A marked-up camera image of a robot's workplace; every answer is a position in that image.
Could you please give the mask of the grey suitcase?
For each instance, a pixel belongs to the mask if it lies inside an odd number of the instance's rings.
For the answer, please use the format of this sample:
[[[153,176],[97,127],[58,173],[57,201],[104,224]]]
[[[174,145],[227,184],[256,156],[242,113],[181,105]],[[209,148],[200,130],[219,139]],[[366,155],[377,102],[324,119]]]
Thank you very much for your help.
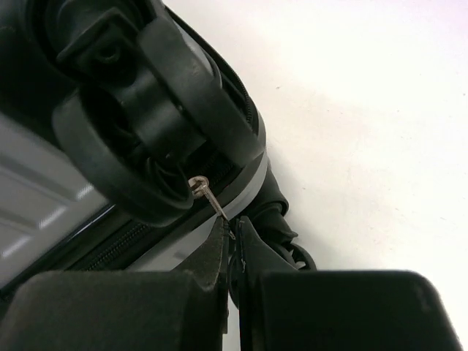
[[[1,302],[48,271],[169,271],[247,216],[290,266],[262,116],[162,1],[1,3]]]

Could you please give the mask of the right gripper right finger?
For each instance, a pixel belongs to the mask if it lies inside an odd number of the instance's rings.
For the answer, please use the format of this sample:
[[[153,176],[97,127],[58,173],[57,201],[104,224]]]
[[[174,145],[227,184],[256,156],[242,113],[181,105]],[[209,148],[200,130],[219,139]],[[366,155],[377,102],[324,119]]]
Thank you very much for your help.
[[[411,271],[300,271],[235,224],[242,350],[460,350],[438,292]]]

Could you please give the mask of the silver zipper pull tab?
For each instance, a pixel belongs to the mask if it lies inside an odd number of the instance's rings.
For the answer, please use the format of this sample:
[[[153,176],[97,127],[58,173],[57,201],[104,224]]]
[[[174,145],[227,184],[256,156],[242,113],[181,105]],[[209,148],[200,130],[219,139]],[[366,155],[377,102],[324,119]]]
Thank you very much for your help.
[[[228,220],[226,213],[219,204],[219,201],[213,194],[210,188],[209,180],[203,175],[196,175],[188,180],[189,188],[195,198],[204,197],[211,207],[214,209],[215,214],[222,217],[225,221]]]

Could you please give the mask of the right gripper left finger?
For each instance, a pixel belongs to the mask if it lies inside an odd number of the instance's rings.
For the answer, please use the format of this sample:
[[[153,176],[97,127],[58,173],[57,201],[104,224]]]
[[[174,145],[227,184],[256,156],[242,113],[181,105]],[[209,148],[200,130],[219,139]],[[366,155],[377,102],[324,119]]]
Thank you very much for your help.
[[[3,350],[220,350],[227,330],[228,223],[171,271],[55,271],[16,292]]]

